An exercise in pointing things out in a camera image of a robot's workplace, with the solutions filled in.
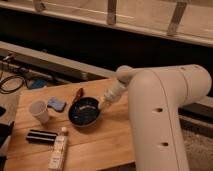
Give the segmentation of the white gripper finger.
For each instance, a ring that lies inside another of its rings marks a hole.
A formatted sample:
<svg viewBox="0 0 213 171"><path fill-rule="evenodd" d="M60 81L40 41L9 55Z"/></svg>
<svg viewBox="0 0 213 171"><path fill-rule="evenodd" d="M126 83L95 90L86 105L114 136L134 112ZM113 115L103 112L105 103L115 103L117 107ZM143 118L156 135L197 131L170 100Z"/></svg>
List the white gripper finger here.
<svg viewBox="0 0 213 171"><path fill-rule="evenodd" d="M102 101L99 103L98 108L99 108L100 110L104 110L104 109L107 108L107 106L108 106L108 102L105 101L105 100L102 100Z"/></svg>

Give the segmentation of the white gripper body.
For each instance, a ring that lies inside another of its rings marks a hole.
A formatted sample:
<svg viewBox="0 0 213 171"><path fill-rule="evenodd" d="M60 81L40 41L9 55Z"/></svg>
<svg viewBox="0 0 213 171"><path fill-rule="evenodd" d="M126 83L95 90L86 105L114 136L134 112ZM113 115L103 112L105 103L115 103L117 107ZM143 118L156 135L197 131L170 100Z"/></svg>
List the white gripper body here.
<svg viewBox="0 0 213 171"><path fill-rule="evenodd" d="M126 86L116 80L104 93L103 99L107 102L117 102L126 91Z"/></svg>

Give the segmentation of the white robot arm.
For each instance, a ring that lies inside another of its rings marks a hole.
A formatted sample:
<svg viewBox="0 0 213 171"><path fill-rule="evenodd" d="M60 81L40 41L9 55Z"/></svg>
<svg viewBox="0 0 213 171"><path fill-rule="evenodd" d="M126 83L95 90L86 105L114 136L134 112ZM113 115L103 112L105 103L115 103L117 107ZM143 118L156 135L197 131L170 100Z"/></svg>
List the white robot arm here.
<svg viewBox="0 0 213 171"><path fill-rule="evenodd" d="M202 66L121 66L99 103L104 111L128 94L137 171L189 171L178 109L203 99L212 79Z"/></svg>

